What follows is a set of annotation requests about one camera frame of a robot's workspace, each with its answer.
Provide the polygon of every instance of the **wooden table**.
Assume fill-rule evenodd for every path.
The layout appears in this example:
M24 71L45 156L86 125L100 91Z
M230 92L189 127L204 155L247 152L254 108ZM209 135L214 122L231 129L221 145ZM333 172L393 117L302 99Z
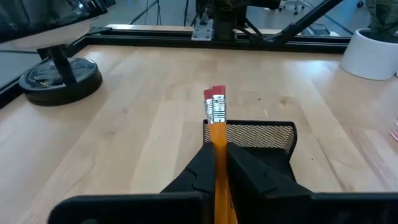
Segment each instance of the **wooden table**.
M340 55L87 46L91 96L0 111L0 223L45 223L74 195L156 193L201 147L203 90L227 86L229 119L294 121L291 165L316 192L398 189L398 81L354 77Z

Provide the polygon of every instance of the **white planter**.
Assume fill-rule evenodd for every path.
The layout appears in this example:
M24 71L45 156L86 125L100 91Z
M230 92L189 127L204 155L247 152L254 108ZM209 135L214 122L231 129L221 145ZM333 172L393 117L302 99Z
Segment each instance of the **white planter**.
M340 66L346 72L372 80L386 80L398 70L398 44L363 36L359 29L351 38Z

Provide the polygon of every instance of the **red pencil eraser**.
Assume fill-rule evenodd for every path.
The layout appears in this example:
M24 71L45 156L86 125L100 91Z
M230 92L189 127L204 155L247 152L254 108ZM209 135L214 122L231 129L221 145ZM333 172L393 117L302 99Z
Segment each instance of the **red pencil eraser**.
M203 95L205 96L205 100L212 99L213 90L212 89L205 90L205 91L203 91Z
M213 86L213 95L225 95L225 86L224 85L217 85Z

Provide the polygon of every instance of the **black mesh cup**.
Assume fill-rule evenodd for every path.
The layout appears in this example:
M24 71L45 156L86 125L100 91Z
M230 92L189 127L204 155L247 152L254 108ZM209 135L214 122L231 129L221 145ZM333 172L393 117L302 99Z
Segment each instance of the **black mesh cup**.
M227 120L226 124L228 142L295 180L289 162L297 142L293 122ZM211 138L207 120L203 120L203 143L206 142L211 142Z

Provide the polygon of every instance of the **metal frame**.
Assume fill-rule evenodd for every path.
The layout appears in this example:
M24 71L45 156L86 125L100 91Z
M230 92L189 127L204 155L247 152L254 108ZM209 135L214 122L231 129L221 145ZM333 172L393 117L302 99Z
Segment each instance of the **metal frame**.
M268 50L282 52L309 52L342 54L350 41L350 37L322 37L297 35L319 17L342 0L326 0L310 13L275 35L264 34L265 41L253 42L246 34L237 34L237 41L194 41L192 31L159 31L159 30L114 30L103 29L74 41L65 47L65 55L74 56L87 45L126 45L151 47L184 47L207 49L236 50ZM22 90L18 85L19 77L0 88L0 108L18 97Z

